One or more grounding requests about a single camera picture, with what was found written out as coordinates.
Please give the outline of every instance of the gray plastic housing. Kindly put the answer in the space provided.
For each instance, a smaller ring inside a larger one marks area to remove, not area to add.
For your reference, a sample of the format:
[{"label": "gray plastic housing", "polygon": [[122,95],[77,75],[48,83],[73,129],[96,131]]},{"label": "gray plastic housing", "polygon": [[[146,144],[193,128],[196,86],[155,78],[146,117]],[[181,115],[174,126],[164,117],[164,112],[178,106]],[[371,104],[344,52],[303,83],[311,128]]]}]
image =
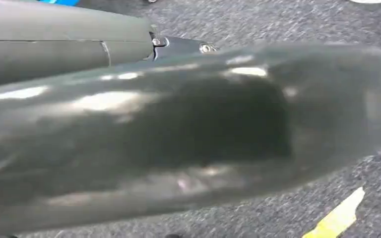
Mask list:
[{"label": "gray plastic housing", "polygon": [[146,19],[0,0],[0,85],[145,59],[152,31]]}]

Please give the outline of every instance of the yellow paper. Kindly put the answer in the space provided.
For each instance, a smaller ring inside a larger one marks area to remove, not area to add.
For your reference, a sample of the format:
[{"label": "yellow paper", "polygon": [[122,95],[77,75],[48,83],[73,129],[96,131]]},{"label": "yellow paper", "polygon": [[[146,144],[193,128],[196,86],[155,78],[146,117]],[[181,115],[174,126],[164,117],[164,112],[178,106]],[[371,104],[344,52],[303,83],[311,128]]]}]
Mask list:
[{"label": "yellow paper", "polygon": [[356,209],[364,197],[363,187],[355,190],[303,238],[336,238],[356,221]]}]

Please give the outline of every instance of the dark gray tube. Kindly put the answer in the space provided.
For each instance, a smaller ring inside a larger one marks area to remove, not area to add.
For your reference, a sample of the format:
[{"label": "dark gray tube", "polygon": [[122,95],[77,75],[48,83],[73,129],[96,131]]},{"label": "dark gray tube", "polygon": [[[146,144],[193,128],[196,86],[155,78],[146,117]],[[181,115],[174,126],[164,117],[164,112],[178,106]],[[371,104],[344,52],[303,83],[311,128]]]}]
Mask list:
[{"label": "dark gray tube", "polygon": [[278,45],[0,87],[0,234],[194,209],[381,146],[381,50]]},{"label": "dark gray tube", "polygon": [[0,85],[143,60],[153,53],[151,31],[145,19],[0,0]]}]

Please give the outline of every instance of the glossy black plastic part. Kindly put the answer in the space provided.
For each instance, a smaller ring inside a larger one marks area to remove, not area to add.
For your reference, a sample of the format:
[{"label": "glossy black plastic part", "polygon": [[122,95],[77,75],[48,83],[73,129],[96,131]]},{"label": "glossy black plastic part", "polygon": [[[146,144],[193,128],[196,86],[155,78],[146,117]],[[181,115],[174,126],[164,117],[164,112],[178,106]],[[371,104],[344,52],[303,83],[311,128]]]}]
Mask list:
[{"label": "glossy black plastic part", "polygon": [[277,45],[0,87],[0,234],[301,185],[381,146],[381,50]]}]

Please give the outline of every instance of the blue object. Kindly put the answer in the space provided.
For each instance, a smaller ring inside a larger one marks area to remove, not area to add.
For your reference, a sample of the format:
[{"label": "blue object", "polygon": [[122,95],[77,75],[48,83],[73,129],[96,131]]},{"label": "blue object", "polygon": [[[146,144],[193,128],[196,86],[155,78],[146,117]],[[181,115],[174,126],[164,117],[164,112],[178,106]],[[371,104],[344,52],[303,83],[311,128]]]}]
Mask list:
[{"label": "blue object", "polygon": [[80,0],[39,0],[47,3],[75,6]]}]

